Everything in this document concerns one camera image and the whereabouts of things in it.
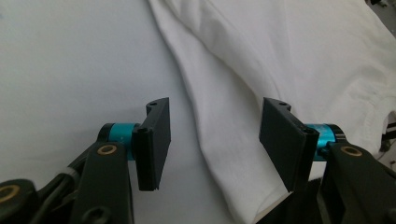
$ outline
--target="brass screw hole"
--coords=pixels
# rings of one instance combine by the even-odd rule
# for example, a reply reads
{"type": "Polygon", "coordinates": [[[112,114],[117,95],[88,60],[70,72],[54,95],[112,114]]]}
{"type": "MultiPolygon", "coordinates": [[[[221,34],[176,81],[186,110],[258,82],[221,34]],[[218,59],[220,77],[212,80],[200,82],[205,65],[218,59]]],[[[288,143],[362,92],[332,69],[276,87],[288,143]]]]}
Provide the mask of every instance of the brass screw hole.
{"type": "Polygon", "coordinates": [[[358,149],[354,147],[341,147],[341,150],[349,156],[359,157],[363,155],[358,149]]]}
{"type": "Polygon", "coordinates": [[[110,154],[114,153],[116,150],[117,150],[117,148],[115,146],[106,145],[106,146],[100,147],[97,150],[97,153],[99,155],[106,156],[106,155],[110,155],[110,154]]]}
{"type": "Polygon", "coordinates": [[[15,197],[20,189],[21,188],[18,185],[8,185],[0,188],[0,203],[6,202],[15,197]]]}

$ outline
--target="screw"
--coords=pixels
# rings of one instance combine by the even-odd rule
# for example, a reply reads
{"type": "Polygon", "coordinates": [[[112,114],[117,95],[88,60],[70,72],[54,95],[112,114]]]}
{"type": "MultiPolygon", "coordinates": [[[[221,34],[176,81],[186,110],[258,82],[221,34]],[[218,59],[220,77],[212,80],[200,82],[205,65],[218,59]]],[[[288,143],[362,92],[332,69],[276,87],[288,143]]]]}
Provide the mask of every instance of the screw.
{"type": "Polygon", "coordinates": [[[81,219],[82,224],[110,224],[111,212],[106,207],[94,207],[84,213],[81,219]]]}

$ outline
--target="cable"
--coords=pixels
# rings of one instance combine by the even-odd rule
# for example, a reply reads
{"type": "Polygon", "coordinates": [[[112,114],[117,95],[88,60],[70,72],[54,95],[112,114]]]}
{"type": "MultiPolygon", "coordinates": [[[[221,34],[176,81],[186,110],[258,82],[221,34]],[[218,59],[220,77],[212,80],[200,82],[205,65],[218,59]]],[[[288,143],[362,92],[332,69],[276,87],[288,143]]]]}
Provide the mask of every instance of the cable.
{"type": "Polygon", "coordinates": [[[73,186],[73,179],[70,176],[65,176],[59,186],[48,196],[48,198],[41,204],[41,207],[33,216],[30,224],[40,224],[43,222],[49,210],[55,205],[73,186]]]}
{"type": "Polygon", "coordinates": [[[46,200],[46,198],[58,187],[58,185],[64,179],[63,174],[56,175],[44,188],[40,189],[37,194],[40,202],[46,200]]]}
{"type": "Polygon", "coordinates": [[[384,153],[382,153],[382,155],[379,156],[376,160],[377,160],[377,161],[381,160],[381,159],[385,156],[385,154],[386,154],[387,152],[389,152],[390,148],[393,146],[393,144],[394,144],[395,142],[396,142],[396,139],[395,139],[392,143],[389,144],[388,150],[385,151],[384,153]]]}

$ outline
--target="white fabric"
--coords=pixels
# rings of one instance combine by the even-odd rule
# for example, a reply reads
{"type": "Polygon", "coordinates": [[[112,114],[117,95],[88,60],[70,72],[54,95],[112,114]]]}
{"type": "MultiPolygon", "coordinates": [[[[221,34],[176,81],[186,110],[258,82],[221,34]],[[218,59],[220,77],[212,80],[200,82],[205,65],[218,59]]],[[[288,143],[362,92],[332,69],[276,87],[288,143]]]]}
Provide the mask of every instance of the white fabric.
{"type": "Polygon", "coordinates": [[[235,220],[252,223],[286,193],[258,139],[264,96],[291,104],[303,122],[335,123],[351,143],[377,152],[396,110],[396,41],[363,1],[165,2],[150,1],[235,220]]]}

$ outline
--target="white cloth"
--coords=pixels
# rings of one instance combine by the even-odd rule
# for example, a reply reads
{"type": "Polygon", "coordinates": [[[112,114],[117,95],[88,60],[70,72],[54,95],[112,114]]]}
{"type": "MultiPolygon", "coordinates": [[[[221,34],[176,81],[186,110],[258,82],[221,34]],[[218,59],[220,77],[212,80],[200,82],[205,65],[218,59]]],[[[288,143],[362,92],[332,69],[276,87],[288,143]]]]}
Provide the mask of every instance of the white cloth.
{"type": "Polygon", "coordinates": [[[165,2],[150,0],[235,220],[252,223],[286,194],[258,139],[264,96],[291,104],[303,122],[335,123],[352,144],[377,152],[396,110],[396,40],[363,1],[165,2]]]}

